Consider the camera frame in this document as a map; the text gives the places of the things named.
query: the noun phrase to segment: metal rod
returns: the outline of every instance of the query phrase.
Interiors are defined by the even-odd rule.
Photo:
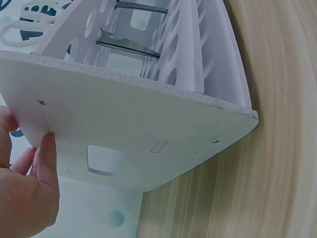
[[[115,7],[142,10],[142,11],[151,11],[151,12],[157,12],[162,14],[167,14],[168,12],[168,9],[165,9],[165,8],[161,8],[157,6],[149,6],[149,5],[133,3],[133,2],[127,2],[127,1],[118,1]]]
[[[102,31],[102,37],[96,42],[96,44],[109,47],[112,49],[130,52],[142,56],[148,56],[148,57],[154,57],[159,59],[160,54],[152,51],[151,49],[140,45],[139,43],[136,43],[134,41],[131,41],[129,39],[113,39],[110,36],[113,34],[108,31]]]

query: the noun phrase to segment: finger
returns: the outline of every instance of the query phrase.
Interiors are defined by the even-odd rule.
[[[42,139],[37,156],[37,179],[50,186],[55,195],[59,196],[56,171],[56,143],[53,134],[46,134]]]
[[[6,132],[15,131],[19,128],[14,116],[11,114],[9,108],[0,106],[0,127]]]
[[[19,159],[10,167],[10,169],[16,173],[19,173],[21,175],[26,175],[26,173],[29,171],[34,155],[35,155],[36,149],[29,148],[19,157]]]
[[[39,149],[36,150],[35,155],[34,155],[34,159],[33,159],[33,163],[32,163],[32,167],[31,167],[31,172],[30,172],[30,176],[34,177],[34,178],[38,178],[38,157],[39,157]]]
[[[9,168],[12,149],[9,132],[17,129],[18,124],[9,109],[5,106],[0,106],[0,168]]]

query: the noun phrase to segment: wooden surface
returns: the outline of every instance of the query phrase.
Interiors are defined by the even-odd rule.
[[[227,0],[258,128],[143,196],[139,238],[317,238],[317,1]]]

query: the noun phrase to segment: white foam board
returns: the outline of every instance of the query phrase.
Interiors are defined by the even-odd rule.
[[[1,51],[0,73],[0,92],[30,143],[37,147],[54,132],[60,174],[102,185],[152,190],[258,124],[249,108],[59,59]],[[155,147],[164,142],[161,150]],[[114,175],[88,171],[89,145],[124,153]],[[101,162],[105,158],[100,154]]]

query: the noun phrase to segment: recessed screw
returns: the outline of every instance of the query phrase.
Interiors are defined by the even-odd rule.
[[[42,99],[39,99],[39,100],[38,100],[38,103],[39,103],[41,106],[46,106],[46,105],[47,105],[47,103],[46,103],[44,100],[42,100]]]
[[[212,144],[219,144],[220,143],[220,140],[213,140],[213,141],[211,141],[212,142]]]

